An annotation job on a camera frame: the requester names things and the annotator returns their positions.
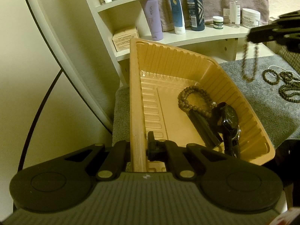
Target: plastic basket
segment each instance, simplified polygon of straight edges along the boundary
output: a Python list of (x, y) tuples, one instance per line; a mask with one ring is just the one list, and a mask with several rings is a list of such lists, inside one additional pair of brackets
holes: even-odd
[[(252, 107), (234, 82), (212, 58), (178, 47), (132, 39), (130, 41), (130, 142), (135, 172), (164, 171), (163, 163), (148, 162), (147, 133), (172, 140), (178, 146), (204, 145), (177, 97), (187, 86), (205, 89), (216, 103), (226, 102), (237, 112), (241, 128), (241, 159), (262, 165), (275, 149)], [(191, 104), (205, 106), (202, 98), (189, 96)]]

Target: purple tube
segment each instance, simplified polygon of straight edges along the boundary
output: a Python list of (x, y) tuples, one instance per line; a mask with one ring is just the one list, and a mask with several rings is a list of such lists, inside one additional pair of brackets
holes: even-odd
[(161, 28), (161, 17), (158, 10), (157, 0), (141, 0), (140, 1), (147, 23), (154, 41), (163, 39), (163, 31)]

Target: black cable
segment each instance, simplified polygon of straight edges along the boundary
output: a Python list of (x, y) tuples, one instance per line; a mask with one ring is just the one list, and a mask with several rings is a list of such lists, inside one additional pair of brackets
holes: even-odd
[(68, 74), (65, 72), (65, 70), (63, 69), (62, 65), (60, 64), (58, 58), (56, 57), (54, 51), (52, 50), (52, 48), (50, 47), (44, 33), (42, 32), (39, 24), (38, 24), (38, 21), (30, 7), (30, 4), (29, 4), (29, 1), (28, 0), (25, 0), (26, 1), (26, 4), (28, 6), (28, 9), (31, 13), (31, 16), (33, 17), (33, 20), (38, 28), (38, 30), (40, 31), (40, 34), (42, 35), (46, 45), (48, 46), (50, 52), (52, 53), (53, 57), (55, 58), (56, 62), (58, 63), (58, 65), (60, 66), (60, 68), (62, 69), (62, 71), (64, 72), (65, 76), (68, 78), (69, 82), (72, 84), (72, 86), (74, 87), (74, 89), (76, 90), (76, 92), (79, 94), (79, 96), (81, 97), (81, 99), (84, 101), (84, 103), (88, 106), (88, 108), (92, 111), (92, 113), (95, 115), (95, 117), (100, 121), (100, 123), (107, 129), (107, 131), (110, 133), (110, 134), (113, 134), (112, 131), (102, 122), (102, 120), (96, 115), (96, 113), (93, 111), (93, 109), (90, 107), (90, 105), (86, 102), (86, 100), (83, 98), (83, 96), (81, 95), (81, 93), (78, 91), (78, 89), (75, 87), (75, 85), (73, 84), (73, 82), (71, 81), (71, 79), (69, 78)]
[(25, 161), (25, 157), (26, 157), (26, 153), (27, 153), (27, 150), (28, 150), (28, 147), (29, 147), (29, 143), (30, 143), (30, 140), (31, 140), (31, 137), (32, 137), (32, 134), (33, 134), (33, 131), (35, 129), (35, 126), (38, 122), (38, 118), (40, 117), (40, 114), (44, 108), (44, 105), (46, 104), (46, 101), (48, 100), (48, 97), (52, 91), (52, 89), (54, 88), (56, 82), (58, 81), (60, 75), (62, 74), (62, 69), (58, 72), (58, 74), (56, 75), (55, 79), (53, 80), (52, 84), (50, 85), (46, 95), (44, 96), (44, 99), (42, 100), (41, 104), (40, 104), (40, 107), (38, 108), (37, 110), (37, 113), (33, 119), (33, 122), (30, 126), (30, 129), (29, 129), (29, 132), (28, 132), (28, 135), (27, 135), (27, 138), (25, 140), (25, 144), (24, 144), (24, 147), (23, 147), (23, 150), (22, 150), (22, 154), (21, 154), (21, 157), (20, 157), (20, 162), (19, 162), (19, 166), (18, 166), (18, 172), (21, 171), (23, 169), (23, 166), (24, 166), (24, 161)]

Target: wooden shelf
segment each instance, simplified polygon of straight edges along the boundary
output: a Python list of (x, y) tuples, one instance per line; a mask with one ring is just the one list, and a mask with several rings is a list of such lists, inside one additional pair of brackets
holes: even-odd
[(101, 4), (100, 6), (97, 6), (96, 11), (101, 12), (103, 10), (106, 10), (106, 9), (109, 9), (109, 8), (112, 8), (115, 6), (119, 6), (124, 3), (132, 2), (132, 1), (137, 1), (137, 0), (113, 0), (112, 2), (104, 3), (104, 4)]
[[(163, 39), (158, 42), (172, 46), (183, 46), (213, 40), (244, 38), (247, 36), (248, 32), (249, 29), (243, 27), (242, 25), (237, 29), (232, 28), (227, 24), (224, 24), (224, 28), (222, 30), (214, 29), (213, 25), (205, 25), (205, 30), (203, 31), (192, 31), (190, 28), (186, 28), (186, 33), (183, 35), (177, 35), (175, 34), (175, 31), (164, 32)], [(144, 36), (141, 38), (146, 40), (152, 40), (151, 35)], [(117, 61), (129, 58), (129, 53), (129, 49), (117, 52)]]

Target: purple tube cap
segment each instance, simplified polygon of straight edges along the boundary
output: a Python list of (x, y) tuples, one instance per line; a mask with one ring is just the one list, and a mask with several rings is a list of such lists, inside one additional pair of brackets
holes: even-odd
[(151, 35), (154, 41), (162, 40), (164, 38), (163, 33), (161, 31), (157, 33), (152, 33)]

